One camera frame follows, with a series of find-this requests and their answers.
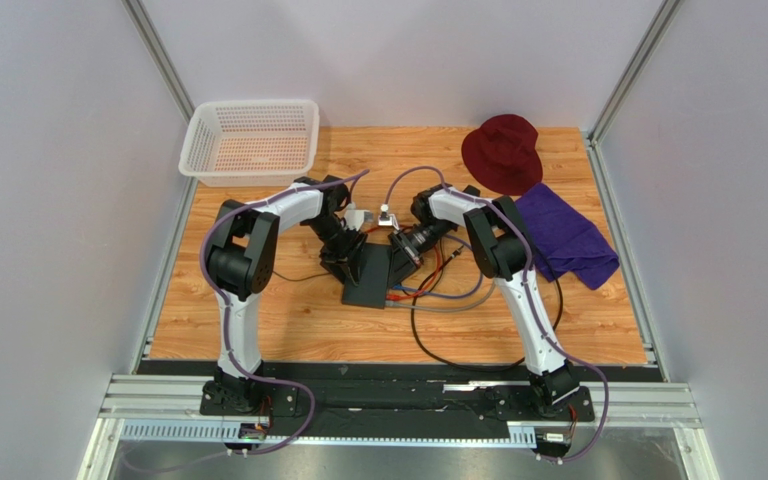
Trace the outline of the black network switch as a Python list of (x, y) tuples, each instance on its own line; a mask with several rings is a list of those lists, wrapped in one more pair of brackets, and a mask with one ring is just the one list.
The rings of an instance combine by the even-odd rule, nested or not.
[(360, 253), (359, 282), (347, 280), (341, 302), (344, 305), (384, 309), (389, 290), (388, 276), (391, 248), (382, 244), (366, 244)]

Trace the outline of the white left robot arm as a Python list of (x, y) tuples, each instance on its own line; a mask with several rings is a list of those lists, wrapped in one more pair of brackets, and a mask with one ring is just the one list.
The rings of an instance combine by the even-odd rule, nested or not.
[(347, 227), (337, 214), (357, 179), (301, 177), (266, 199), (222, 205), (200, 253), (201, 272), (221, 311), (221, 353), (211, 396), (254, 403), (270, 382), (258, 373), (262, 365), (258, 316), (281, 233), (296, 225), (310, 227), (322, 243), (321, 264), (328, 274), (342, 283), (359, 283), (367, 236)]

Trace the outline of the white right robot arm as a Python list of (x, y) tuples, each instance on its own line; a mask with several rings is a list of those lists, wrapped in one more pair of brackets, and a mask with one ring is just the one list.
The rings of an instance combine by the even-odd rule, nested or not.
[(459, 365), (427, 349), (412, 322), (412, 334), (420, 349), (441, 363), (467, 371), (497, 373), (523, 367), (529, 374), (528, 398), (539, 414), (568, 412), (580, 381), (560, 351), (540, 299), (533, 248), (514, 202), (508, 197), (479, 197), (474, 188), (462, 192), (437, 186), (414, 197), (412, 213), (420, 220), (418, 224), (388, 235), (388, 285), (395, 286), (417, 271), (423, 253), (456, 227), (464, 227), (481, 274), (494, 282), (505, 299), (523, 346), (523, 358), (505, 367)]

